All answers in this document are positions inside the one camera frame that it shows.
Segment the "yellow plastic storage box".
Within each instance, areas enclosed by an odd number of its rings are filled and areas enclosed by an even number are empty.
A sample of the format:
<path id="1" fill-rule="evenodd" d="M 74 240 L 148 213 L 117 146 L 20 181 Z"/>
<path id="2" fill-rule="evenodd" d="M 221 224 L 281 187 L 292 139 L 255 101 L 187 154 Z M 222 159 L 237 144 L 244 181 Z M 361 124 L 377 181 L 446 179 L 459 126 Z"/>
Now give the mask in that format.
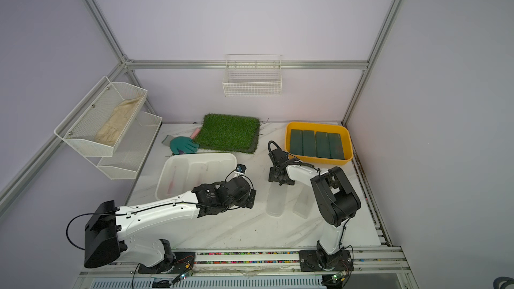
<path id="1" fill-rule="evenodd" d="M 285 149 L 308 163 L 343 166 L 354 158 L 349 131 L 335 124 L 291 122 L 286 126 Z"/>

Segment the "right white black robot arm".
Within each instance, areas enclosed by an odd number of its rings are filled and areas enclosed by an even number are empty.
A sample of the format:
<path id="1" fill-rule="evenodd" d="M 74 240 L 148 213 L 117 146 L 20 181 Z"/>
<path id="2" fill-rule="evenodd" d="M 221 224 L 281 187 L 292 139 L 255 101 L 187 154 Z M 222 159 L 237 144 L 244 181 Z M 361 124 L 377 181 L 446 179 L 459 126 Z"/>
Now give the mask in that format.
<path id="1" fill-rule="evenodd" d="M 341 167 L 321 170 L 310 163 L 282 150 L 275 141 L 268 142 L 272 167 L 269 182 L 294 185 L 299 182 L 311 189 L 321 217 L 325 220 L 325 231 L 317 241 L 317 260 L 328 264 L 341 259 L 347 252 L 343 248 L 345 230 L 349 221 L 361 209 L 361 201 Z"/>

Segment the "clear pencil case with pink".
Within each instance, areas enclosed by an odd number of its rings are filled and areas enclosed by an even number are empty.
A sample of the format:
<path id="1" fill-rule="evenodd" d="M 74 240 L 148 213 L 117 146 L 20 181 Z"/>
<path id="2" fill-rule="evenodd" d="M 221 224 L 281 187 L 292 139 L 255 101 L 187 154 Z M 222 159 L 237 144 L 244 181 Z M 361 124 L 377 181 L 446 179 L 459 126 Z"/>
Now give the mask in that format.
<path id="1" fill-rule="evenodd" d="M 167 195 L 175 196 L 183 193 L 183 187 L 187 179 L 189 163 L 185 159 L 176 159 L 169 170 Z"/>

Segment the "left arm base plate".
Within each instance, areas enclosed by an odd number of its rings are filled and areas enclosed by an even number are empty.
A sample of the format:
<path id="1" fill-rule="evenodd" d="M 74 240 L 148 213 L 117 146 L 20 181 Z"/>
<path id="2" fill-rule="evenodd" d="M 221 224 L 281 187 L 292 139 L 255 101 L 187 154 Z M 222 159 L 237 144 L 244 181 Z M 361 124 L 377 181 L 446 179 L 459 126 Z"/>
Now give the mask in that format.
<path id="1" fill-rule="evenodd" d="M 137 274 L 183 274 L 194 267 L 194 252 L 174 252 L 154 267 L 140 265 Z"/>

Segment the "white plastic storage box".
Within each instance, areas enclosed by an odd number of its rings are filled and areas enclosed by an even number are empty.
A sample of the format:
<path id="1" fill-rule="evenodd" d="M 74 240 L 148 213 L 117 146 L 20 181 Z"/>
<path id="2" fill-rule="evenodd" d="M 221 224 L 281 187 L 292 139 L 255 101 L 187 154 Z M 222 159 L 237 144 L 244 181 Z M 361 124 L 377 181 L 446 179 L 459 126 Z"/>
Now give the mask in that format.
<path id="1" fill-rule="evenodd" d="M 174 155 L 163 166 L 155 197 L 164 200 L 191 191 L 202 183 L 224 181 L 236 166 L 237 158 L 231 153 Z"/>

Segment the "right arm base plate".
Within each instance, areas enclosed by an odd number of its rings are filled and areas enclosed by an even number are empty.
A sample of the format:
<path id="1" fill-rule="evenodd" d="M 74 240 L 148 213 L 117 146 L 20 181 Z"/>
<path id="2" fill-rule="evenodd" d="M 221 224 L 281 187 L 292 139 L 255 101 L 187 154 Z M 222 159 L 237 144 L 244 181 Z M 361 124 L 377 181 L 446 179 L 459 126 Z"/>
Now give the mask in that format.
<path id="1" fill-rule="evenodd" d="M 301 250 L 298 255 L 302 272 L 353 271 L 353 260 L 349 250 L 340 250 L 332 255 L 322 250 Z"/>

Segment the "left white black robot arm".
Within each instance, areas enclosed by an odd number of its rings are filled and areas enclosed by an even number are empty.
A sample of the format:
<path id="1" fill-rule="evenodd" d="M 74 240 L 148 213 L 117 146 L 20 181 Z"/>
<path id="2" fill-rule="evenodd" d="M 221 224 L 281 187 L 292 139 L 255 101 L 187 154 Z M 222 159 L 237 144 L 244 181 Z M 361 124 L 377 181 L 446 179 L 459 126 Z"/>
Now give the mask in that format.
<path id="1" fill-rule="evenodd" d="M 165 235 L 150 231 L 185 220 L 218 215 L 238 208 L 251 209 L 256 190 L 244 175 L 229 181 L 202 183 L 181 195 L 139 206 L 101 203 L 84 230 L 84 267 L 134 262 L 145 273 L 165 273 L 182 263 Z"/>

